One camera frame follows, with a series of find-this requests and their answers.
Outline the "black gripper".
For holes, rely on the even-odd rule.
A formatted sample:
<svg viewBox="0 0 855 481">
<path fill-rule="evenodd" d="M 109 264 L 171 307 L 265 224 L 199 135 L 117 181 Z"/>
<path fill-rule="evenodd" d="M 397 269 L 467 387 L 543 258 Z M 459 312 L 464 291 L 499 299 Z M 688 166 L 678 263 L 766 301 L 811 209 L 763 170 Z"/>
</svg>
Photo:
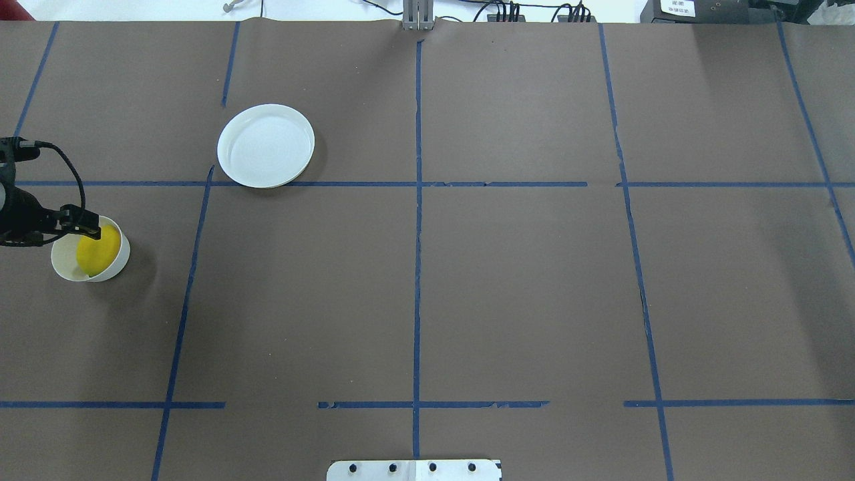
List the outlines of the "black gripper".
<svg viewBox="0 0 855 481">
<path fill-rule="evenodd" d="M 101 240 L 100 216 L 79 205 L 65 204 L 56 213 L 17 186 L 4 186 L 1 212 L 1 247 L 30 249 L 54 243 L 60 232 Z"/>
</svg>

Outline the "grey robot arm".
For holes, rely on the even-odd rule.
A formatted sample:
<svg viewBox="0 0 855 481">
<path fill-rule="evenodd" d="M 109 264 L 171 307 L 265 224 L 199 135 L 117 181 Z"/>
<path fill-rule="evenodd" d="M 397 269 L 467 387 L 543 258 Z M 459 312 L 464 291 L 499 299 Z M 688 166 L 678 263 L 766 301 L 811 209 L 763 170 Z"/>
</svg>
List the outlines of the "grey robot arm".
<svg viewBox="0 0 855 481">
<path fill-rule="evenodd" d="M 70 235 L 101 240 L 99 216 L 86 210 L 85 198 L 82 198 L 79 204 L 64 204 L 57 210 L 52 210 L 43 207 L 30 192 L 12 184 L 2 185 L 3 247 L 43 247 Z"/>
</svg>

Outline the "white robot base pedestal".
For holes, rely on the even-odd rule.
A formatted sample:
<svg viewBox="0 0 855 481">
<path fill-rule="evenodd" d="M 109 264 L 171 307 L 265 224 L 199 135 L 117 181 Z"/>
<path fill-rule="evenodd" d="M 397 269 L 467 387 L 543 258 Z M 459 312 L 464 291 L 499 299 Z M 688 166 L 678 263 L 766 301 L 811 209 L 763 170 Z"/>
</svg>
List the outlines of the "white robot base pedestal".
<svg viewBox="0 0 855 481">
<path fill-rule="evenodd" d="M 498 460 L 340 460 L 327 480 L 502 480 Z"/>
</svg>

